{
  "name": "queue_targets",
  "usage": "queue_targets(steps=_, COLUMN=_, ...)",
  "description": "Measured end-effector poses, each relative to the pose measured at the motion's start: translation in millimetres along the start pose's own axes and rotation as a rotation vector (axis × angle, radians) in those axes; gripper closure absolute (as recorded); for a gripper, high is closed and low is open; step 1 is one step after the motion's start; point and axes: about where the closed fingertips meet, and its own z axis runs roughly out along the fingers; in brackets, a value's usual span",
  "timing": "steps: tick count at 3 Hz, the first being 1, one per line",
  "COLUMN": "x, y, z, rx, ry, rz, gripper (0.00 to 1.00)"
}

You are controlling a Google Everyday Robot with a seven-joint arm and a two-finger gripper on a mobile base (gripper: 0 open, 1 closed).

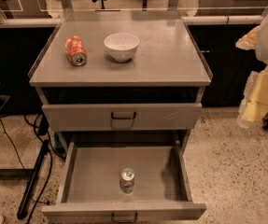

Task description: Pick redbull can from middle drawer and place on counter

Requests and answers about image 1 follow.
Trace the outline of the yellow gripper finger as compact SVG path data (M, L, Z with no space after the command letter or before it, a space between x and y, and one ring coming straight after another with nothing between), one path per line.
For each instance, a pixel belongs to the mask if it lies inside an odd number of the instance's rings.
M268 113L268 65L260 72L252 71L244 89L244 98L239 106L237 124L251 128L262 124Z
M260 30L260 26L254 27L246 35L243 35L237 40L235 46L243 50L251 50L256 48L257 33Z

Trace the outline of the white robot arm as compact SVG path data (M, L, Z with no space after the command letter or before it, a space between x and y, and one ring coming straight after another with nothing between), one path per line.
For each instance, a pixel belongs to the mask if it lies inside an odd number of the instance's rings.
M239 38L235 46L243 50L253 49L256 59L265 64L262 71L250 73L238 110L238 125L250 128L261 124L268 113L268 13L261 24Z

